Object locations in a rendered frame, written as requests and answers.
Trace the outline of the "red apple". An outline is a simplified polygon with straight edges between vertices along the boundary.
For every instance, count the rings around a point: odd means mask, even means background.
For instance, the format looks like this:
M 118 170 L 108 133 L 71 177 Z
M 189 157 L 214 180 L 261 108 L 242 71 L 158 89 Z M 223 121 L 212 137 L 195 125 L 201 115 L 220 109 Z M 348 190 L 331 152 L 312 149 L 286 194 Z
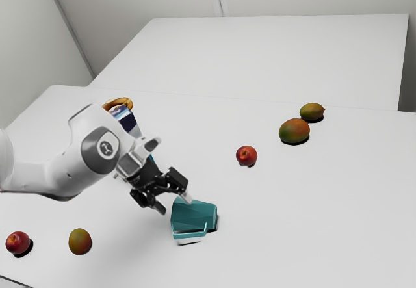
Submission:
M 23 231 L 12 232 L 5 241 L 6 249 L 13 255 L 25 253 L 31 245 L 30 237 Z
M 257 162 L 258 154 L 254 147 L 249 145 L 241 146 L 236 151 L 236 160 L 241 166 L 251 167 Z

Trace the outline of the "blue and white carton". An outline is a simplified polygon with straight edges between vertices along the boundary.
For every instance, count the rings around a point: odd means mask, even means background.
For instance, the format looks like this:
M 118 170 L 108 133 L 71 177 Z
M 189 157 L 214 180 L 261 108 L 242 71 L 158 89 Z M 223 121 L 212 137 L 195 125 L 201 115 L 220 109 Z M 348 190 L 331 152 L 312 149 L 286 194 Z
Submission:
M 123 127 L 123 129 L 135 138 L 142 137 L 142 132 L 137 124 L 132 111 L 125 105 L 118 105 L 110 110 L 110 114 Z

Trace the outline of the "large red-green mango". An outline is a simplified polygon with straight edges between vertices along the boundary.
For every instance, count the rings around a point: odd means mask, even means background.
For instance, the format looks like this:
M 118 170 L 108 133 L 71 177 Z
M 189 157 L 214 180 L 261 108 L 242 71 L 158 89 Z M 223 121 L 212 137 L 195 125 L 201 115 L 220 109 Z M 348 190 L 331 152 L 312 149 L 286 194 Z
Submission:
M 289 144 L 303 142 L 309 134 L 309 124 L 301 118 L 292 118 L 282 123 L 278 132 L 281 141 Z

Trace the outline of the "teal faceted mug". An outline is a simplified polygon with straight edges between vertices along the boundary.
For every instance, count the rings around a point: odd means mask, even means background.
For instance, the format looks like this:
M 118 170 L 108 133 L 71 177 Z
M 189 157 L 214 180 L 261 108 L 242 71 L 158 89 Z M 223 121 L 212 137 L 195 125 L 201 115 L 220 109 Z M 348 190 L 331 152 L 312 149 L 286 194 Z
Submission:
M 170 217 L 172 235 L 179 245 L 201 241 L 218 228 L 218 208 L 215 204 L 193 200 L 185 202 L 177 197 Z

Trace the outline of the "small green-orange mango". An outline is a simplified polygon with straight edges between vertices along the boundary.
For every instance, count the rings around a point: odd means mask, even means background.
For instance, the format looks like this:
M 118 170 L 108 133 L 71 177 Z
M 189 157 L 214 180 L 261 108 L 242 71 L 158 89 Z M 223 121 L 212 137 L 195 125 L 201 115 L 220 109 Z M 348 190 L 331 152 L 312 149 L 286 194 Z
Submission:
M 315 102 L 307 103 L 300 108 L 300 117 L 308 122 L 315 122 L 324 117 L 325 108 Z

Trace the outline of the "round green-orange mango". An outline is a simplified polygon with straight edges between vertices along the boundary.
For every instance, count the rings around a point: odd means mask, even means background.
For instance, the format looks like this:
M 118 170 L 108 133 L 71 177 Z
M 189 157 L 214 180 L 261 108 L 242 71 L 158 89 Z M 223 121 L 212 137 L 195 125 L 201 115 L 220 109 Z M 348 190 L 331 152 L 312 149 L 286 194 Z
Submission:
M 77 228 L 71 231 L 68 237 L 68 247 L 71 253 L 83 255 L 89 252 L 92 247 L 92 238 L 83 228 Z

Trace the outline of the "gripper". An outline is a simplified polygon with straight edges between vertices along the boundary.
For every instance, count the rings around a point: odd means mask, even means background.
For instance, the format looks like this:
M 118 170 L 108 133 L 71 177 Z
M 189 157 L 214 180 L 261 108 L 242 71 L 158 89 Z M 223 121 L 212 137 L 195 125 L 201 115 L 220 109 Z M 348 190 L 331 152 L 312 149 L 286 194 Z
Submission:
M 163 176 L 156 163 L 152 159 L 147 159 L 144 166 L 132 177 L 127 179 L 132 186 L 130 196 L 141 208 L 155 210 L 160 215 L 166 214 L 165 206 L 160 203 L 156 196 L 172 192 L 178 195 L 185 203 L 191 204 L 192 197 L 188 192 L 188 179 L 170 167 Z

